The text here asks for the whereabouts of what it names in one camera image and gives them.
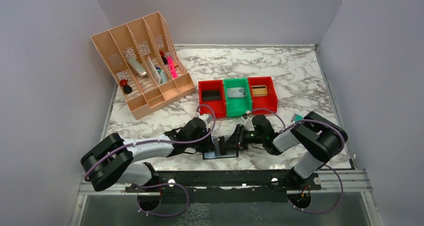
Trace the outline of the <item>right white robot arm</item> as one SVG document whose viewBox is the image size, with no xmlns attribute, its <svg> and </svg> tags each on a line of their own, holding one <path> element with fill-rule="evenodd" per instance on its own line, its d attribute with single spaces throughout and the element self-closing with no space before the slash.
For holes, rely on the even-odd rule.
<svg viewBox="0 0 424 226">
<path fill-rule="evenodd" d="M 288 182 L 294 189 L 308 184 L 309 177 L 339 154 L 348 134 L 316 112 L 309 112 L 282 132 L 276 132 L 265 115 L 251 118 L 253 130 L 237 125 L 233 134 L 220 143 L 220 152 L 246 150 L 250 144 L 260 144 L 271 155 L 281 155 L 301 144 L 306 153 L 289 171 Z"/>
</svg>

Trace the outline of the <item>grey card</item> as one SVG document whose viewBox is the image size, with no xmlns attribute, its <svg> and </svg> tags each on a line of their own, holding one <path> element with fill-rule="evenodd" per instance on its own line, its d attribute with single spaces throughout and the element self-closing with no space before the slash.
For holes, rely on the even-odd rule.
<svg viewBox="0 0 424 226">
<path fill-rule="evenodd" d="M 229 155 L 235 154 L 238 150 L 235 139 L 225 138 L 221 136 L 217 139 L 218 142 L 218 152 L 220 155 Z"/>
</svg>

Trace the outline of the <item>black VIP credit card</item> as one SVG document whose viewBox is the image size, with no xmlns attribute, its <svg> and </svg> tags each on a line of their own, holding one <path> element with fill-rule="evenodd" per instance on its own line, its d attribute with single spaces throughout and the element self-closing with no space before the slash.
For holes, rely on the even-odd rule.
<svg viewBox="0 0 424 226">
<path fill-rule="evenodd" d="M 201 93 L 201 99 L 203 102 L 219 101 L 221 100 L 220 90 L 204 90 Z"/>
</svg>

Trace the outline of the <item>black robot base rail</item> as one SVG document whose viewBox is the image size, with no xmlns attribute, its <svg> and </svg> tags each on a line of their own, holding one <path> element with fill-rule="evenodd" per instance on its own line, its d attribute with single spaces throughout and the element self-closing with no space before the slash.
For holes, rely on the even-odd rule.
<svg viewBox="0 0 424 226">
<path fill-rule="evenodd" d="M 320 190 L 313 173 L 307 179 L 294 179 L 288 169 L 270 170 L 207 170 L 159 171 L 154 184 L 160 188 L 141 189 L 127 186 L 127 193 L 137 193 L 142 199 L 160 199 L 162 203 L 190 202 L 283 202 L 288 194 Z"/>
</svg>

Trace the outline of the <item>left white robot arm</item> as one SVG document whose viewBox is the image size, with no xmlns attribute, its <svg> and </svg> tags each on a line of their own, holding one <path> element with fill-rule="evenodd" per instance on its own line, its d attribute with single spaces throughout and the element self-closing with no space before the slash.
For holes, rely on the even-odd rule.
<svg viewBox="0 0 424 226">
<path fill-rule="evenodd" d="M 131 183 L 151 191 L 159 182 L 159 175 L 146 160 L 180 155 L 188 148 L 197 152 L 212 150 L 209 123 L 215 124 L 216 119 L 204 114 L 183 127 L 129 143 L 118 133 L 112 133 L 81 158 L 84 179 L 92 184 L 94 191 L 106 190 L 116 183 Z"/>
</svg>

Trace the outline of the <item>black leather card holder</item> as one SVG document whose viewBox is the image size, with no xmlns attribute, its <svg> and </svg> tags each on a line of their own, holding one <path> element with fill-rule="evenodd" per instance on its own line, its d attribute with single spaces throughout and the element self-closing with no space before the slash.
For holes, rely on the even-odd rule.
<svg viewBox="0 0 424 226">
<path fill-rule="evenodd" d="M 212 160 L 212 159 L 221 159 L 221 158 L 237 158 L 239 157 L 239 152 L 237 150 L 227 150 L 224 151 L 220 148 L 230 136 L 214 136 L 212 137 L 212 143 L 214 145 L 214 150 L 211 152 L 206 152 L 202 154 L 203 160 Z"/>
</svg>

